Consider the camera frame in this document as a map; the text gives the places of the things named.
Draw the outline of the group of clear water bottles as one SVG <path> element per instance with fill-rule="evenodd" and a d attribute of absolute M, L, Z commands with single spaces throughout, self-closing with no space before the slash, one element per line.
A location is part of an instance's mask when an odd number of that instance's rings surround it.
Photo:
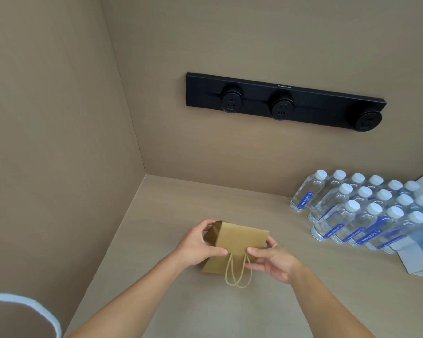
<path fill-rule="evenodd" d="M 423 242 L 423 193 L 418 181 L 390 180 L 343 170 L 308 176 L 290 201 L 295 212 L 308 210 L 318 241 L 363 246 L 397 254 Z"/>

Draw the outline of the white rimmed round container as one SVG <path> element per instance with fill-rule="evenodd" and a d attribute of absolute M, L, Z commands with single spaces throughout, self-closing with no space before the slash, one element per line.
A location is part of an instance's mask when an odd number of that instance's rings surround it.
<path fill-rule="evenodd" d="M 55 331 L 55 338 L 62 338 L 62 328 L 58 319 L 38 301 L 26 296 L 11 293 L 0 293 L 0 302 L 23 305 L 32 308 L 36 313 L 45 318 Z"/>

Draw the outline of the person's left hand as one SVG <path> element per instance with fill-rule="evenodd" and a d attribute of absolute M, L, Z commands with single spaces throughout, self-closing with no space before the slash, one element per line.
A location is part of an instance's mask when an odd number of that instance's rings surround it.
<path fill-rule="evenodd" d="M 198 265 L 208 259 L 206 258 L 206 246 L 209 244 L 204 241 L 203 233 L 207 232 L 215 222 L 212 219 L 203 220 L 191 228 L 181 239 L 174 250 L 174 255 L 183 267 Z"/>

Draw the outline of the person's left forearm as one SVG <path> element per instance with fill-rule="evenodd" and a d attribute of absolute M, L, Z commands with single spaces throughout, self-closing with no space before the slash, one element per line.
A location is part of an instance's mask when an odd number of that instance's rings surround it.
<path fill-rule="evenodd" d="M 188 257 L 185 250 L 170 253 L 68 338 L 141 338 L 170 286 L 191 266 Z"/>

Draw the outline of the black wall power track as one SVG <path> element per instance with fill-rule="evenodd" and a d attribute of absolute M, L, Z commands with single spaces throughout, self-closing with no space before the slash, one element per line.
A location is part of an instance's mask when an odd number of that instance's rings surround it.
<path fill-rule="evenodd" d="M 268 106 L 270 97 L 278 91 L 287 91 L 294 101 L 294 113 L 288 121 L 350 130 L 354 129 L 348 123 L 347 110 L 353 105 L 371 104 L 381 112 L 387 105 L 382 98 L 191 72 L 185 76 L 186 105 L 223 111 L 220 95 L 230 84 L 239 86 L 243 91 L 243 104 L 237 113 L 272 118 Z"/>

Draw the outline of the black round socket adapter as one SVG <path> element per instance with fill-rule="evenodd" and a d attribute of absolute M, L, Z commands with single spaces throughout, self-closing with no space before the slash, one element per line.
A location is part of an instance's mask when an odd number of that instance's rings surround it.
<path fill-rule="evenodd" d="M 220 95 L 221 109 L 226 113 L 237 113 L 243 104 L 243 91 L 234 84 L 224 87 Z"/>
<path fill-rule="evenodd" d="M 268 101 L 271 117 L 278 121 L 288 120 L 294 113 L 294 101 L 290 92 L 278 91 Z"/>
<path fill-rule="evenodd" d="M 347 110 L 348 123 L 357 132 L 367 132 L 377 127 L 383 119 L 374 105 L 358 103 Z"/>

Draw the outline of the person's right hand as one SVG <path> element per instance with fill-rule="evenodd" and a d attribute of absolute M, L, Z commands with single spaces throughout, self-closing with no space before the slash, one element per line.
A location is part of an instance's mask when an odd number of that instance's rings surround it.
<path fill-rule="evenodd" d="M 290 284 L 305 267 L 271 236 L 267 237 L 265 248 L 248 247 L 246 252 L 255 258 L 252 263 L 267 262 L 268 274 L 284 284 Z"/>

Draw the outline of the person's right forearm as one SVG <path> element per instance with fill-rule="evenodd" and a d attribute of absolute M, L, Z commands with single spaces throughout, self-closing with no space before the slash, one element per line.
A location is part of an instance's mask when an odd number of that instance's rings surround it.
<path fill-rule="evenodd" d="M 303 263 L 289 278 L 313 338 L 376 338 Z"/>

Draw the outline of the brown kraft paper bag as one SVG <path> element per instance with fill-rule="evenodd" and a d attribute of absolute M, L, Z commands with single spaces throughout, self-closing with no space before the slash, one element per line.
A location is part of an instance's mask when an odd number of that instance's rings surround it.
<path fill-rule="evenodd" d="M 268 235 L 269 232 L 263 229 L 225 221 L 215 222 L 203 239 L 211 246 L 224 248 L 228 254 L 206 259 L 202 272 L 223 275 L 227 285 L 246 288 L 251 282 L 253 271 L 246 269 L 245 265 L 254 263 L 256 259 L 248 254 L 247 248 L 264 249 Z"/>

